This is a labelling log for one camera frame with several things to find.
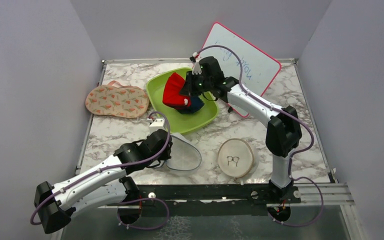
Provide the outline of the dark blue lace bra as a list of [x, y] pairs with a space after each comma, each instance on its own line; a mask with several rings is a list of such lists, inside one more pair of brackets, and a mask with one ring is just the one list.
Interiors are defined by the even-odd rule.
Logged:
[[183, 105], [176, 109], [181, 114], [194, 114], [205, 105], [199, 96], [186, 97], [183, 101]]

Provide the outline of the red bra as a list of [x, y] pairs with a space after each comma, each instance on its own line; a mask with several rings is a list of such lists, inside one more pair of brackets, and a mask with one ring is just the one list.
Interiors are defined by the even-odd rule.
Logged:
[[162, 103], [170, 108], [181, 110], [191, 106], [191, 99], [180, 94], [185, 80], [178, 73], [174, 72], [168, 78], [162, 96]]

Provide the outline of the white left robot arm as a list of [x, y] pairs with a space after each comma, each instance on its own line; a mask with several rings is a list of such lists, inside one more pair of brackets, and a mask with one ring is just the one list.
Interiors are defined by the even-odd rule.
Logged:
[[120, 219], [121, 224], [131, 225], [141, 215], [143, 202], [154, 198], [142, 195], [130, 174], [168, 160], [172, 144], [170, 132], [157, 129], [145, 139], [122, 144], [107, 159], [79, 175], [55, 184], [40, 183], [30, 224], [40, 225], [45, 234], [51, 234], [86, 210], [119, 203], [138, 205], [135, 213]]

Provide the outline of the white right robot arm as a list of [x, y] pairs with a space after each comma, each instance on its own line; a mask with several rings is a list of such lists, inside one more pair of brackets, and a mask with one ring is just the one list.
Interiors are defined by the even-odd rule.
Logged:
[[180, 94], [198, 96], [210, 92], [215, 99], [239, 107], [266, 127], [265, 145], [272, 154], [272, 174], [269, 199], [280, 204], [293, 192], [292, 155], [302, 138], [297, 111], [292, 106], [280, 107], [254, 94], [239, 77], [225, 76], [216, 58], [191, 56], [191, 71], [187, 72]]

